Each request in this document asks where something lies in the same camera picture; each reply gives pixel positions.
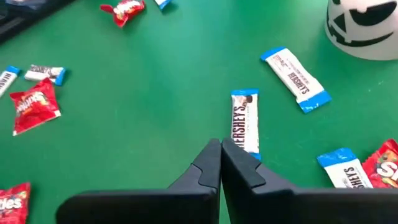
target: black eye cutout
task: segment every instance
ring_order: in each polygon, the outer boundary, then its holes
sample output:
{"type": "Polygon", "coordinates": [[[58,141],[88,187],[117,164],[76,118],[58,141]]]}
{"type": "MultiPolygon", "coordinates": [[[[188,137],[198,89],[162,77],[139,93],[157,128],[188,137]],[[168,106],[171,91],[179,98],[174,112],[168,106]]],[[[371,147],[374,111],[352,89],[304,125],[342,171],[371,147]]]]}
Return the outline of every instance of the black eye cutout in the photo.
{"type": "Polygon", "coordinates": [[[373,26],[386,20],[396,9],[397,2],[387,2],[378,6],[369,7],[365,13],[360,13],[355,9],[349,11],[351,17],[361,26],[373,26]]]}

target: blue wrapper end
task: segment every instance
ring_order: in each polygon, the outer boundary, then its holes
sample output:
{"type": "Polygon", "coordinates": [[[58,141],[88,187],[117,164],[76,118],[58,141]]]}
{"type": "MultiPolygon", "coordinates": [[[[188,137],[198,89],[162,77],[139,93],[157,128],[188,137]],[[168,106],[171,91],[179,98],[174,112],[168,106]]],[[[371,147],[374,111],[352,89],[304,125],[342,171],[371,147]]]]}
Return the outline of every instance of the blue wrapper end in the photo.
{"type": "Polygon", "coordinates": [[[308,113],[314,109],[317,109],[318,107],[324,105],[329,101],[331,101],[331,96],[329,95],[328,92],[323,90],[322,92],[316,94],[315,96],[309,98],[308,100],[299,103],[299,105],[301,109],[304,111],[304,113],[308,113]]]}
{"type": "Polygon", "coordinates": [[[160,10],[163,10],[163,8],[166,7],[166,5],[167,5],[168,3],[170,3],[171,1],[172,1],[172,0],[166,0],[166,1],[162,2],[162,4],[159,5],[159,9],[160,9],[160,10]]]}
{"type": "Polygon", "coordinates": [[[253,94],[259,94],[259,89],[245,89],[245,90],[232,90],[231,95],[233,96],[248,96],[253,94]]]}
{"type": "Polygon", "coordinates": [[[281,50],[285,49],[286,47],[277,47],[274,49],[270,49],[267,52],[265,52],[264,54],[261,55],[261,60],[266,60],[267,58],[269,58],[270,56],[280,52],[281,50]]]}
{"type": "Polygon", "coordinates": [[[261,154],[260,153],[249,152],[249,154],[252,155],[254,158],[256,158],[256,159],[261,161],[261,154]]]}
{"type": "Polygon", "coordinates": [[[344,162],[353,161],[357,159],[354,153],[348,148],[337,149],[333,152],[329,152],[318,156],[318,162],[322,167],[328,167],[335,164],[341,164],[344,162]]]}
{"type": "Polygon", "coordinates": [[[6,68],[6,71],[7,71],[7,72],[12,72],[12,73],[15,73],[15,74],[18,75],[20,69],[17,68],[17,67],[14,67],[14,66],[12,66],[12,65],[8,65],[7,68],[6,68]]]}
{"type": "Polygon", "coordinates": [[[56,84],[56,85],[58,85],[58,86],[60,86],[60,85],[62,85],[62,83],[63,83],[63,77],[65,76],[65,72],[66,72],[67,70],[64,68],[61,72],[60,72],[60,74],[59,74],[59,76],[57,77],[57,79],[55,79],[55,83],[54,84],[56,84]]]}

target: green surface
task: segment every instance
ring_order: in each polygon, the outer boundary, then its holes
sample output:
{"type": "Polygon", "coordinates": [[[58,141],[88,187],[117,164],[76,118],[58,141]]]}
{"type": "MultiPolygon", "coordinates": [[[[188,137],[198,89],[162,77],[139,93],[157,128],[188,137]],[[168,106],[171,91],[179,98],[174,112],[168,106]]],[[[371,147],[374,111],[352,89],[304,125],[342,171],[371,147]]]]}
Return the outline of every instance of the green surface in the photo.
{"type": "MultiPolygon", "coordinates": [[[[263,163],[302,187],[331,187],[319,154],[350,147],[363,161],[398,138],[398,63],[334,47],[323,29],[326,0],[175,0],[164,14],[148,0],[125,29],[99,9],[116,2],[77,0],[0,45],[0,68],[70,70],[56,87],[62,116],[20,136],[12,137],[11,99],[0,99],[0,189],[32,182],[31,224],[55,223],[57,207],[84,190],[167,187],[209,138],[229,135],[233,89],[260,89],[263,163]],[[259,60],[280,45],[331,103],[302,113],[259,60]]],[[[33,85],[19,78],[7,93],[33,85]]]]}

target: white pumpkin bucket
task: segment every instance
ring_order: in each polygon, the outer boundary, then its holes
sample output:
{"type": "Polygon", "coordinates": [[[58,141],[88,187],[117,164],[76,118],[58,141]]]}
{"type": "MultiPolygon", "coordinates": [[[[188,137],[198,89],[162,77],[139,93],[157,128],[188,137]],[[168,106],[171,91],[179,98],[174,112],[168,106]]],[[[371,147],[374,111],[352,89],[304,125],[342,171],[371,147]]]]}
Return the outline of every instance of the white pumpkin bucket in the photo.
{"type": "Polygon", "coordinates": [[[338,48],[355,57],[398,59],[397,0],[329,0],[325,29],[338,48]]]}

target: red candy wrapper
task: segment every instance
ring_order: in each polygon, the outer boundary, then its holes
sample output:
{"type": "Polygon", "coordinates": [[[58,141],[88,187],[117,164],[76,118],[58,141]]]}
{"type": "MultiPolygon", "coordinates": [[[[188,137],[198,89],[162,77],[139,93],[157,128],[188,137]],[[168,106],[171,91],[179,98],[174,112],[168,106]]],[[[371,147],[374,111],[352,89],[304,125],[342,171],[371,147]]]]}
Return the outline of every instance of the red candy wrapper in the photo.
{"type": "Polygon", "coordinates": [[[113,14],[114,22],[122,28],[128,20],[145,9],[145,2],[123,0],[115,8],[109,4],[102,4],[101,9],[113,14]]]}
{"type": "Polygon", "coordinates": [[[398,144],[387,140],[362,167],[374,188],[398,188],[398,144]]]}
{"type": "Polygon", "coordinates": [[[26,92],[11,93],[10,97],[17,111],[14,136],[61,116],[49,78],[26,92]]]}
{"type": "Polygon", "coordinates": [[[0,190],[0,224],[25,224],[29,195],[30,183],[0,190]]]}

